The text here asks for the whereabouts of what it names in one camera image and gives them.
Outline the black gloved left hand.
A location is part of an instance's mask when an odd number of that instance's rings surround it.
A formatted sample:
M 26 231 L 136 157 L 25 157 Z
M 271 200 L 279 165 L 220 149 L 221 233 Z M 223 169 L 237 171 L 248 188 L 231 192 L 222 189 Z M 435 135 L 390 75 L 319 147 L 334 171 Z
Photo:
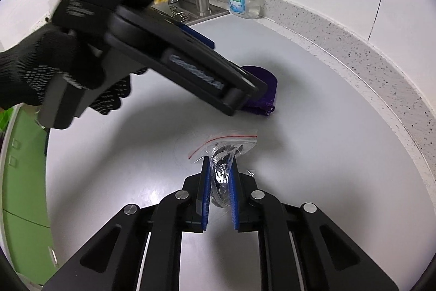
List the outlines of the black gloved left hand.
M 1 53 L 1 110 L 20 103 L 40 106 L 57 74 L 80 89 L 97 89 L 106 79 L 88 44 L 45 24 Z

